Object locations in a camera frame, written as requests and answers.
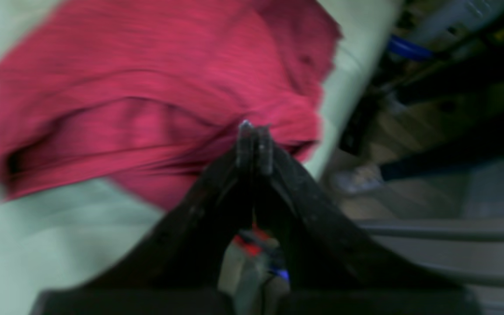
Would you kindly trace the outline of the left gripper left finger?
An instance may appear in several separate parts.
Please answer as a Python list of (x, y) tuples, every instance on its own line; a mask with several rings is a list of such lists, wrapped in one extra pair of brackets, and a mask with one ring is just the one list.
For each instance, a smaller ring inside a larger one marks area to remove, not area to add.
[(234, 315), (218, 290), (226, 248), (252, 221), (255, 128), (210, 164), (180, 204), (118, 263), (86, 283), (42, 292), (32, 315)]

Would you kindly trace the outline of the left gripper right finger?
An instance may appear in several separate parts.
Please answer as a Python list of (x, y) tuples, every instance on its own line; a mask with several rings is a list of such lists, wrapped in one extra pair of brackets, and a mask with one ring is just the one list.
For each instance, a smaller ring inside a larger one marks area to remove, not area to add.
[(470, 289), (376, 242), (257, 131), (257, 224), (280, 243), (290, 291), (277, 315), (481, 315)]

